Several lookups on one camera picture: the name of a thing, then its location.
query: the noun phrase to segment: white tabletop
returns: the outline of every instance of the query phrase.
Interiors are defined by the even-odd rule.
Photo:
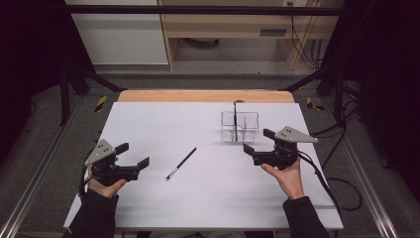
[[[133,166],[150,157],[139,180],[120,191],[116,226],[133,230],[275,230],[287,228],[281,207],[287,199],[276,180],[253,164],[242,143],[221,141],[221,115],[233,103],[116,102],[101,139],[116,147],[129,143],[117,165]],[[238,112],[258,112],[260,128],[250,145],[271,151],[273,140],[263,128],[277,132],[290,126],[308,133],[295,103],[239,103]],[[193,149],[196,152],[176,174],[166,176]],[[312,144],[298,144],[320,168]],[[305,194],[310,196],[328,229],[343,224],[330,197],[302,161]],[[77,197],[68,213],[68,227],[80,206]]]

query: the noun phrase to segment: gray floor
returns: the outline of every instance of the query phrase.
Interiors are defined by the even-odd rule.
[[[121,74],[120,71],[102,72],[116,84],[129,88],[279,89],[312,71],[304,64],[292,72],[285,70],[284,59],[272,53],[277,50],[278,45],[275,41],[269,40],[226,40],[221,41],[220,46],[214,49],[200,49],[181,42],[173,71],[153,69],[129,71],[125,74]],[[96,82],[88,80],[88,84],[91,90],[87,96],[71,93],[73,105],[79,106],[51,162],[47,165],[40,189],[35,190],[35,199],[30,201],[30,208],[25,211],[27,213],[22,223],[17,224],[18,236],[28,237],[26,235],[29,232],[41,232],[41,236],[32,237],[48,237],[47,234],[59,234],[63,231],[62,224],[69,211],[68,205],[77,192],[82,160],[95,145],[112,102],[118,98],[118,93],[111,92]],[[334,124],[327,110],[318,111],[306,106],[308,96],[315,105],[326,108],[333,102],[331,96],[316,96],[313,90],[316,84],[315,81],[294,93],[295,101],[301,105],[310,132]],[[103,95],[108,96],[103,109],[101,112],[94,112],[99,97]],[[33,105],[33,115],[28,119],[8,160],[0,168],[1,224],[5,224],[27,185],[31,184],[33,174],[59,130],[58,87],[36,95]],[[338,139],[339,136],[320,139],[315,145],[321,163]],[[346,139],[351,143],[367,172],[397,236],[420,237],[419,203],[398,172],[382,167],[381,156],[366,125],[359,117],[348,123]],[[326,177],[346,179],[354,185],[358,184],[357,177],[349,165],[349,155],[344,144],[335,152],[324,174]],[[349,186],[337,181],[329,181],[329,185],[341,206],[352,207],[358,204],[358,197]],[[345,228],[340,237],[387,237],[380,234],[371,212],[372,209],[367,206],[366,200],[357,211],[343,211]],[[287,237],[287,234],[281,233],[279,236]]]

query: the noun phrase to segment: hand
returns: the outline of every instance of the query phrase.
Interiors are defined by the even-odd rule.
[[[88,168],[88,172],[90,176],[92,175],[91,167],[92,166],[90,165]],[[126,180],[120,179],[110,186],[105,186],[102,183],[100,183],[98,180],[96,180],[95,178],[92,178],[87,183],[87,186],[91,190],[95,191],[96,193],[100,195],[103,195],[108,198],[112,198],[117,195],[118,190],[121,189],[121,187],[123,187],[124,184],[126,184],[126,182],[127,182]]]
[[[290,167],[279,171],[270,165],[262,164],[262,169],[275,177],[280,184],[281,189],[286,193],[289,199],[297,199],[305,196],[303,192],[302,177],[300,175],[300,159]]]

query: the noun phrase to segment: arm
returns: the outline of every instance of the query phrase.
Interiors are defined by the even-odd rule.
[[[114,237],[117,191],[125,183],[121,179],[111,186],[104,186],[96,179],[91,179],[80,209],[62,237]]]
[[[311,200],[303,192],[300,159],[282,171],[267,164],[263,164],[262,169],[275,177],[288,196],[283,209],[289,223],[291,237],[330,237],[319,220]]]
[[[284,202],[291,237],[330,237],[308,196]]]

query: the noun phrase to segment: sleeve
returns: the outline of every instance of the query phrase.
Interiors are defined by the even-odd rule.
[[[77,214],[62,238],[114,237],[117,203],[118,195],[108,198],[88,189]]]
[[[288,199],[283,209],[290,227],[290,237],[330,237],[308,196]]]

